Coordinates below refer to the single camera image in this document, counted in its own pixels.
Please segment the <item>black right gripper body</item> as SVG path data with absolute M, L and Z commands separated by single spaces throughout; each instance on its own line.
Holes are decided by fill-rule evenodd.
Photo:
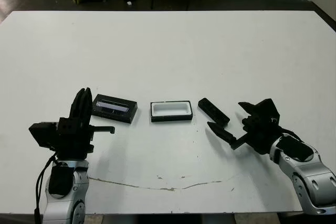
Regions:
M 282 136 L 279 126 L 280 114 L 275 113 L 252 113 L 242 119 L 243 136 L 233 138 L 230 146 L 233 150 L 248 144 L 260 155 L 269 154 L 273 143 Z

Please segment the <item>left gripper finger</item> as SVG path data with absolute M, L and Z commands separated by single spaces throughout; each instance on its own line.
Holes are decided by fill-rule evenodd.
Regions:
M 89 124 L 92 115 L 92 94 L 90 88 L 86 88 L 83 94 L 83 123 Z
M 70 118 L 82 118 L 82 98 L 85 94 L 85 89 L 82 88 L 76 94 L 73 103 L 70 108 Z

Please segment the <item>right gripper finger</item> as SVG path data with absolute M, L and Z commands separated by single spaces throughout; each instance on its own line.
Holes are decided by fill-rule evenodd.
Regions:
M 219 124 L 215 122 L 207 122 L 207 125 L 215 133 L 215 135 L 221 138 L 223 141 L 227 143 L 234 143 L 237 140 L 236 137 L 234 137 L 231 133 L 227 132 Z
M 255 115 L 256 114 L 256 106 L 254 104 L 251 104 L 249 102 L 238 102 L 238 105 L 243 108 L 245 112 L 247 112 L 249 115 Z

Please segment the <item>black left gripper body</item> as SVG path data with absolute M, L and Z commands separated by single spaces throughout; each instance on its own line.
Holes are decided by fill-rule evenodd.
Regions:
M 84 160 L 93 152 L 95 132 L 115 132 L 114 126 L 94 126 L 90 119 L 60 118 L 57 125 L 55 152 L 61 160 Z

